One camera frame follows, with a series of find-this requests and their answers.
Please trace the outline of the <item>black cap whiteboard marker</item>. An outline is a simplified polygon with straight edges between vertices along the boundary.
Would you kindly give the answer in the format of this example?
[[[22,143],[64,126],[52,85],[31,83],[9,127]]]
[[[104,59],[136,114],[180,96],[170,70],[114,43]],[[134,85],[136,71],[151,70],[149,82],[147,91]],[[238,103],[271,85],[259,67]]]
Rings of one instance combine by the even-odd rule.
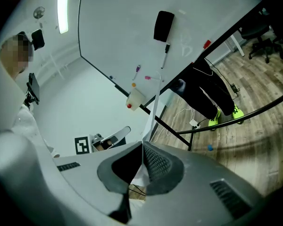
[[[164,66],[165,66],[166,57],[167,57],[167,54],[168,54],[168,52],[169,52],[169,49],[170,49],[170,43],[167,43],[167,44],[166,44],[166,47],[165,47],[165,54],[164,54],[163,62],[162,62],[162,65],[161,65],[161,67],[160,67],[161,69],[163,69]]]

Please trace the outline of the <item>white printed paper sheet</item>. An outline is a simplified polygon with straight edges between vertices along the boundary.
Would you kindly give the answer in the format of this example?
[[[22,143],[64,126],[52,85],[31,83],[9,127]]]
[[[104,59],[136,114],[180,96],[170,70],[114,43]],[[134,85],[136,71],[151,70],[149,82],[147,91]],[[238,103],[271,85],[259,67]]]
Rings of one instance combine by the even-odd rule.
[[[145,159],[145,152],[144,152],[144,146],[146,142],[150,141],[150,136],[153,131],[154,127],[154,122],[155,122],[155,116],[156,116],[156,111],[157,111],[157,106],[158,106],[158,101],[159,101],[159,95],[160,95],[160,87],[162,83],[162,77],[159,72],[157,72],[159,75],[159,79],[154,79],[156,81],[159,81],[157,90],[156,90],[156,96],[155,96],[155,101],[153,108],[150,112],[147,124],[145,126],[143,135],[142,135],[142,146],[141,146],[141,166],[138,169],[136,175],[134,176],[133,180],[131,181],[132,185],[136,186],[147,186],[150,183],[150,177],[148,174],[148,170],[144,164],[144,159]]]

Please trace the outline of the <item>round ceiling vent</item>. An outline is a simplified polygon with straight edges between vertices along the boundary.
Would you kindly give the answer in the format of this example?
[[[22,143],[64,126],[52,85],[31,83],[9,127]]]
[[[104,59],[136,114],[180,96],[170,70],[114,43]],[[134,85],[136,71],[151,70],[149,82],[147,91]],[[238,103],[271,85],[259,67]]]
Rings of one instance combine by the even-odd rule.
[[[44,16],[44,13],[45,13],[45,8],[43,6],[39,6],[34,10],[33,16],[35,19],[40,19]]]

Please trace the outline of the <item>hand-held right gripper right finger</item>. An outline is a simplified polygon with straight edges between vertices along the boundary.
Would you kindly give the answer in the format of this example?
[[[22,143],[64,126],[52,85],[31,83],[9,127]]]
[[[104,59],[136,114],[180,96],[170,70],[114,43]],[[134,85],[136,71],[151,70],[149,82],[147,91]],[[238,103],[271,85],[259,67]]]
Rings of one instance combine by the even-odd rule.
[[[148,142],[144,149],[162,176],[147,186],[133,224],[251,224],[265,207],[250,183],[207,156]]]

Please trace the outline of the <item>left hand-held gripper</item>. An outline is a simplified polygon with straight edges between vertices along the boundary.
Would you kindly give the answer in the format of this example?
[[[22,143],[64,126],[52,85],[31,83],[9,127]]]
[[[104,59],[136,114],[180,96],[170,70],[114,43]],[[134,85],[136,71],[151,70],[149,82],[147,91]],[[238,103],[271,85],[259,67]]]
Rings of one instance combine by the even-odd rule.
[[[112,146],[112,148],[122,146],[126,144],[125,136],[131,132],[131,128],[129,126],[125,126],[121,130],[115,132],[114,134],[106,137],[105,139],[121,139],[118,143]],[[97,147],[101,145],[101,142],[104,138],[101,134],[95,135],[83,135],[80,137],[75,137],[75,151],[76,154],[87,154],[97,152]]]

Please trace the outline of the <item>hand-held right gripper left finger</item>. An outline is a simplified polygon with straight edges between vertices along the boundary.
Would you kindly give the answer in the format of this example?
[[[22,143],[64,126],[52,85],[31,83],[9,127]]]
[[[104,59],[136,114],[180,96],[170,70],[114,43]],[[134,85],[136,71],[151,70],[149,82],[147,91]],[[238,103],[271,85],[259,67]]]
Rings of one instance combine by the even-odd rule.
[[[142,143],[54,159],[67,206],[78,215],[130,215],[128,187],[142,162]]]

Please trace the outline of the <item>black whiteboard eraser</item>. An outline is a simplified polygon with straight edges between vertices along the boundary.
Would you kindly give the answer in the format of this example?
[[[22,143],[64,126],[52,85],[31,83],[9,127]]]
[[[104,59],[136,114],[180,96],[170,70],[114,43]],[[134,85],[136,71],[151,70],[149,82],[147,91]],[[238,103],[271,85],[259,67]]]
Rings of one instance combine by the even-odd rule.
[[[153,38],[155,40],[161,42],[167,41],[174,17],[175,15],[171,12],[159,11],[154,27]]]

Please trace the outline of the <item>black chest-mounted device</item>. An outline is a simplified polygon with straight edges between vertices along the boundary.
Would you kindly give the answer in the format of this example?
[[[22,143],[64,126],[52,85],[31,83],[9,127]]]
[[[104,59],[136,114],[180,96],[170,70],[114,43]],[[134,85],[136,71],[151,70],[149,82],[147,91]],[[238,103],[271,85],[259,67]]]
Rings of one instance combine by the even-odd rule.
[[[25,94],[25,104],[30,107],[30,104],[35,102],[37,105],[40,102],[40,86],[34,73],[29,73],[29,79],[26,83],[27,91]]]

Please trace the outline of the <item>person's left hand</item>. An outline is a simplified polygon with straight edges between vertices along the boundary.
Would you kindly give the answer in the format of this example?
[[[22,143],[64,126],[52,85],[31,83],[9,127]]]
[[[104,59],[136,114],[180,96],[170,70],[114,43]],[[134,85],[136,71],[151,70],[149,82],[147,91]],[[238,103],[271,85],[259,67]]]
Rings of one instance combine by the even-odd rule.
[[[103,151],[103,150],[107,150],[107,149],[110,148],[112,145],[113,145],[113,144],[112,144],[111,140],[106,140],[106,141],[103,141],[103,142],[101,142],[100,144],[98,144],[98,145],[96,146],[96,149],[97,149],[98,151]]]

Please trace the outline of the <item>large black-framed whiteboard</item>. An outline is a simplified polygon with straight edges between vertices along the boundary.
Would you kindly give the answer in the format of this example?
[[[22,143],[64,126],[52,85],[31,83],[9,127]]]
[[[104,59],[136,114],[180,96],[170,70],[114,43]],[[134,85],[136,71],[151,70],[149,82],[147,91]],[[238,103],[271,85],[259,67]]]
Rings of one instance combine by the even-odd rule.
[[[179,75],[261,0],[80,0],[78,35],[81,56],[128,95],[137,88],[143,105]],[[175,15],[168,39],[153,38],[159,11]],[[166,44],[170,49],[161,69]],[[141,68],[135,78],[136,67]]]

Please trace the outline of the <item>white ceiling pipes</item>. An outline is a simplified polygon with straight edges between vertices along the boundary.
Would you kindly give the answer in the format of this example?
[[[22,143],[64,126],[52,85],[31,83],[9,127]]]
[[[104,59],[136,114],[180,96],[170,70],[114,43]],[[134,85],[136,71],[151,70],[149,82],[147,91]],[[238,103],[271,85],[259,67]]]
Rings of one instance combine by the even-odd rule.
[[[62,74],[62,70],[67,69],[67,66],[70,63],[71,62],[66,61],[65,56],[58,58],[50,54],[46,60],[40,63],[40,68],[37,71],[37,79],[44,80],[47,77],[49,78],[54,75],[59,75],[60,78],[64,80],[65,78]]]

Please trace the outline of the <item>white vented panel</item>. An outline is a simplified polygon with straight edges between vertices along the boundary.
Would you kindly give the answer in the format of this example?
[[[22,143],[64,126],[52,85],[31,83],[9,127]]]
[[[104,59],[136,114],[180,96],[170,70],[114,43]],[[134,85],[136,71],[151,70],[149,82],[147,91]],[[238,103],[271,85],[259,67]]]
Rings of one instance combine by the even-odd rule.
[[[215,50],[213,50],[207,59],[214,65],[223,60],[228,55],[239,51],[240,55],[243,57],[245,53],[242,50],[243,44],[246,42],[238,31],[234,32],[230,37],[228,37],[221,45],[219,45]]]

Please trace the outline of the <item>person's grey shirt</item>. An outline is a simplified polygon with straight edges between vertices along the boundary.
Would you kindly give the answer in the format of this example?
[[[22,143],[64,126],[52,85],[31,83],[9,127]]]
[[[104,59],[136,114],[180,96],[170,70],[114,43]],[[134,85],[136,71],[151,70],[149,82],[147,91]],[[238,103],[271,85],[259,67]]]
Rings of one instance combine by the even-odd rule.
[[[40,133],[37,122],[29,108],[22,104],[12,126],[12,131],[30,140],[35,146],[45,146],[53,158],[60,157],[55,148],[48,145]]]

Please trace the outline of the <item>long ceiling light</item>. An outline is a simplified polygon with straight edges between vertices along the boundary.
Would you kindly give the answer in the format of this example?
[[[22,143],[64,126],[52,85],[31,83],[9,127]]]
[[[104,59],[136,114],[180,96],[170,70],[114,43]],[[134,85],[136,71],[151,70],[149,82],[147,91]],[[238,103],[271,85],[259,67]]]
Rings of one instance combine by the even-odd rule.
[[[64,34],[68,32],[68,0],[57,0],[57,15],[59,33]]]

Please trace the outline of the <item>black office chair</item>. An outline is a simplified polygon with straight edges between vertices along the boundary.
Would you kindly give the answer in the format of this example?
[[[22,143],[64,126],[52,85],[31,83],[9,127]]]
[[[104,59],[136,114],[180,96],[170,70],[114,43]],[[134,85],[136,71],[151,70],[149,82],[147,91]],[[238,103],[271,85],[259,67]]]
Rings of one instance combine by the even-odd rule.
[[[264,9],[261,9],[258,13],[253,14],[245,21],[242,28],[239,30],[241,37],[245,40],[257,39],[258,41],[252,44],[252,50],[248,55],[249,60],[252,59],[253,54],[259,50],[263,50],[265,55],[265,63],[270,62],[269,54],[273,49],[273,43],[270,38],[265,40],[262,36],[270,30],[267,15],[264,13]]]

